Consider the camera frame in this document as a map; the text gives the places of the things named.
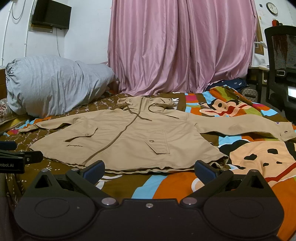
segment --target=jacket sleeve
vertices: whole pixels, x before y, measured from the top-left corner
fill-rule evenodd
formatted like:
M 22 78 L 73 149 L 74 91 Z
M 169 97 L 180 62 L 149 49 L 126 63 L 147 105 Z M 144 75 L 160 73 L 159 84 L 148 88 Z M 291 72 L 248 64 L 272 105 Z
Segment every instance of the jacket sleeve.
M 199 133 L 215 131 L 227 136 L 235 136 L 255 132 L 281 141 L 296 137 L 296 132 L 290 122 L 274 122 L 253 114 L 213 118 L 188 113 L 187 121 L 195 125 Z
M 42 122 L 38 122 L 34 125 L 31 125 L 25 129 L 20 129 L 19 132 L 29 132 L 33 130 L 37 130 L 39 128 L 42 129 L 57 129 L 64 124 L 73 125 L 76 122 L 82 121 L 85 118 L 93 118 L 98 115 L 98 111 L 92 111 L 87 113 L 80 113 L 76 115 L 65 116 L 53 120 L 46 120 Z

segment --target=hooded jacket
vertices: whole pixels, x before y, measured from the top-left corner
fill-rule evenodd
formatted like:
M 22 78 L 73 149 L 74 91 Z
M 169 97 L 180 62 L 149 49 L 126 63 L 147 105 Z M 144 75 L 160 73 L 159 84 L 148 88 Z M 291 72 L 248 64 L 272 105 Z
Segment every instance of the hooded jacket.
M 200 133 L 224 135 L 248 132 L 287 141 L 296 137 L 290 122 L 273 122 L 257 115 L 204 117 L 170 110 L 166 98 L 145 96 L 118 100 L 121 109 L 98 110 L 36 123 L 20 132 L 56 129 L 31 145 L 47 158 L 77 167 L 103 160 L 117 174 L 187 171 L 197 160 L 227 159 Z

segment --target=satin curtain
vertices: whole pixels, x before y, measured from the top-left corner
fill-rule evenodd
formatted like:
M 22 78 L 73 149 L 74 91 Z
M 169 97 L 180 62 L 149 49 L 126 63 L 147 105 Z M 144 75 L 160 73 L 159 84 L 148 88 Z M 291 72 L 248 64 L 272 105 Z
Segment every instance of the satin curtain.
M 254 0 L 113 0 L 109 66 L 133 96 L 201 93 L 247 74 Z

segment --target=wall clock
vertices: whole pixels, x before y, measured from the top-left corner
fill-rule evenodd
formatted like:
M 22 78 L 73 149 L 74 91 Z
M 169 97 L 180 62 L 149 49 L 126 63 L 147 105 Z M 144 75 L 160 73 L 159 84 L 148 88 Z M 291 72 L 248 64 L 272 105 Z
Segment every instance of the wall clock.
M 278 10 L 273 3 L 268 2 L 266 4 L 266 7 L 267 7 L 268 11 L 270 11 L 273 15 L 276 15 L 278 13 Z

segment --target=bed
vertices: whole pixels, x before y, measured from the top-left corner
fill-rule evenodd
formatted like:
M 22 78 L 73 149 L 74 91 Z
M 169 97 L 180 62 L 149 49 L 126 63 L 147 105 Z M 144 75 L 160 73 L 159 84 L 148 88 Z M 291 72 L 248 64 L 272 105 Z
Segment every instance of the bed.
M 66 115 L 90 112 L 103 109 L 118 108 L 117 100 L 128 97 L 126 94 L 115 94 L 112 91 L 91 102 L 77 108 Z M 245 99 L 235 90 L 224 86 L 212 88 L 210 91 L 192 93 L 162 93 L 152 97 L 171 98 L 175 109 L 190 112 L 196 115 L 219 118 L 220 116 L 238 116 L 255 114 L 275 122 L 287 120 L 274 110 Z M 35 119 L 21 126 L 27 126 L 46 119 Z M 15 141 L 17 151 L 29 150 L 30 145 L 44 136 L 58 130 L 36 130 L 25 134 L 18 133 L 18 129 L 6 132 L 0 137 L 1 141 Z M 284 212 L 284 222 L 278 233 L 282 240 L 289 240 L 296 230 L 296 140 L 287 143 L 277 139 L 266 138 L 255 133 L 239 136 L 223 136 L 218 133 L 207 133 L 202 136 L 228 156 L 228 168 L 234 173 L 244 173 L 252 169 L 249 163 L 256 163 L 266 181 L 272 187 L 280 200 Z M 27 165 L 24 174 L 7 174 L 7 192 L 10 206 L 13 209 L 26 188 L 43 168 L 49 169 L 53 174 L 64 174 L 71 167 L 63 163 L 44 158 L 41 163 Z M 96 184 L 104 192 L 116 198 L 119 202 L 124 198 L 162 199 L 183 197 L 202 187 L 203 184 L 196 178 L 194 172 L 177 172 L 171 174 L 145 174 L 145 175 L 112 175 L 105 174 Z

